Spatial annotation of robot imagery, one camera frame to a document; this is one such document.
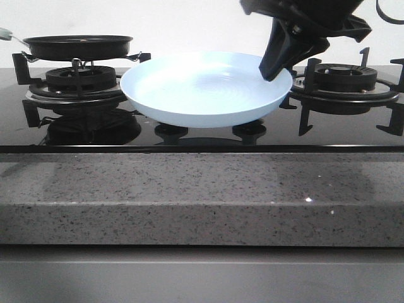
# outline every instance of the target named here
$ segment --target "white wall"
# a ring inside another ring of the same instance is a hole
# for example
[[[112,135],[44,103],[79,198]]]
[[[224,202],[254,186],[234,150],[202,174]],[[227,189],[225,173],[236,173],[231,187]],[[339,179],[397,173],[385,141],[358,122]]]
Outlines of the white wall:
[[[317,55],[324,62],[359,64],[359,50],[371,47],[369,64],[388,64],[404,57],[404,26],[390,25],[376,13],[375,0],[365,0],[355,14],[373,32],[360,44],[345,37],[330,39],[331,47]],[[402,1],[381,0],[396,18],[404,19]],[[271,18],[246,16],[238,0],[0,0],[0,27],[20,38],[45,35],[129,35],[131,54],[151,52],[154,57],[182,51],[232,51],[262,56]],[[11,54],[27,50],[16,41],[0,40],[0,68],[13,66]],[[128,60],[102,62],[132,66]],[[63,66],[38,61],[32,67]]]

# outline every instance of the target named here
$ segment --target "black frying pan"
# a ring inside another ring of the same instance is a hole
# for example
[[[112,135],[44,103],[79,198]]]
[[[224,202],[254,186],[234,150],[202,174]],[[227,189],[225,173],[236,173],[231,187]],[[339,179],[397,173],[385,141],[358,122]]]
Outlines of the black frying pan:
[[[0,28],[0,39],[15,38],[30,48],[32,56],[42,60],[82,61],[108,60],[124,57],[129,52],[128,36],[112,35],[73,35],[33,37],[21,41],[5,28]]]

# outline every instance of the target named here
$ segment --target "speckled stone surface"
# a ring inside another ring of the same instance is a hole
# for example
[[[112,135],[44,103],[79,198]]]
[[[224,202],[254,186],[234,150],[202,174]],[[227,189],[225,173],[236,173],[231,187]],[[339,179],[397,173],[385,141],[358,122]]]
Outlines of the speckled stone surface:
[[[404,246],[399,153],[2,154],[1,244]]]

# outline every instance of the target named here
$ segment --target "gas stove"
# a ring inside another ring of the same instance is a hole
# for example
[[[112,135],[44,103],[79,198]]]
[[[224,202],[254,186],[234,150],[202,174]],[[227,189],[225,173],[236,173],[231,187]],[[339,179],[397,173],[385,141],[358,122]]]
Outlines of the gas stove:
[[[358,66],[310,59],[292,71],[294,85],[279,109],[214,129],[143,116],[119,88],[124,71],[73,59],[71,67],[32,69],[40,75],[31,78],[27,58],[14,54],[15,71],[2,72],[7,79],[16,73],[19,84],[0,90],[0,152],[404,151],[400,67],[368,68],[368,52]]]

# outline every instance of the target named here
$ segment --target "white plate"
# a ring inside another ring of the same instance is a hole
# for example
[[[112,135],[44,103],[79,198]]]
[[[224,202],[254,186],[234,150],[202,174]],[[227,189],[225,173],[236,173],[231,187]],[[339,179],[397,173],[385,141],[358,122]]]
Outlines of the white plate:
[[[159,122],[190,128],[243,124],[277,109],[292,87],[286,69],[265,81],[261,59],[232,52],[159,57],[124,73],[121,88],[139,112]]]

